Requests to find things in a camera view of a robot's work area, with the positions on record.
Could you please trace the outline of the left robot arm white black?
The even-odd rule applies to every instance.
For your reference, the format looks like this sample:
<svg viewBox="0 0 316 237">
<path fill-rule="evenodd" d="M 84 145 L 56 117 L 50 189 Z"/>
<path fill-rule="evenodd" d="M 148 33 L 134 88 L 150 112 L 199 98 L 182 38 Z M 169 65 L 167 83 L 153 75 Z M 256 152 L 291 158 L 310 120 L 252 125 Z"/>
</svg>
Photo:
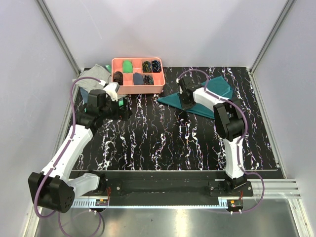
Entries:
<svg viewBox="0 0 316 237">
<path fill-rule="evenodd" d="M 112 92 L 92 90 L 85 109 L 75 113 L 75 123 L 55 156 L 41 172 L 32 172 L 28 178 L 35 211 L 43 207 L 66 213 L 76 198 L 89 192 L 97 196 L 105 193 L 104 174 L 88 171 L 75 179 L 70 179 L 70 174 L 83 149 L 105 120 L 129 120 L 131 115 L 128 97 L 115 99 Z"/>
</svg>

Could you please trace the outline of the teal cloth napkin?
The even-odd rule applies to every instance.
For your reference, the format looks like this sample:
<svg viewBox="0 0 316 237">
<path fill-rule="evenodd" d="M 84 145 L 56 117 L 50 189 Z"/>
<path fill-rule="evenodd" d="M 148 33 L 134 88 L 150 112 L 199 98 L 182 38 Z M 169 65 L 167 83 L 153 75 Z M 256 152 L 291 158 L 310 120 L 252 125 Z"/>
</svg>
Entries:
<svg viewBox="0 0 316 237">
<path fill-rule="evenodd" d="M 231 99 L 233 96 L 233 88 L 226 82 L 226 80 L 222 76 L 211 79 L 210 82 L 207 84 L 207 89 L 213 93 L 229 99 Z M 157 99 L 157 101 L 165 105 L 169 105 L 173 108 L 182 110 L 178 93 L 173 93 L 164 97 L 160 97 Z M 206 106 L 203 106 L 201 104 L 195 104 L 191 109 L 185 111 L 205 118 L 214 119 L 214 113 Z"/>
</svg>

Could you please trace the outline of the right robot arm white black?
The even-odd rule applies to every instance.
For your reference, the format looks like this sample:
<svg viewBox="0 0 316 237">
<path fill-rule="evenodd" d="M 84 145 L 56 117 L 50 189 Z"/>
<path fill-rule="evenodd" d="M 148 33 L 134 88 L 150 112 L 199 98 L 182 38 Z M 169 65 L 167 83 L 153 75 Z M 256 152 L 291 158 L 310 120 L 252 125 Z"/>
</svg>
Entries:
<svg viewBox="0 0 316 237">
<path fill-rule="evenodd" d="M 237 195 L 247 182 L 241 162 L 247 124 L 238 105 L 239 100 L 222 97 L 208 90 L 206 86 L 193 84 L 188 78 L 177 79 L 176 82 L 182 109 L 191 109 L 194 105 L 201 104 L 213 111 L 215 129 L 224 143 L 226 155 L 226 178 L 222 188 L 228 195 Z"/>
</svg>

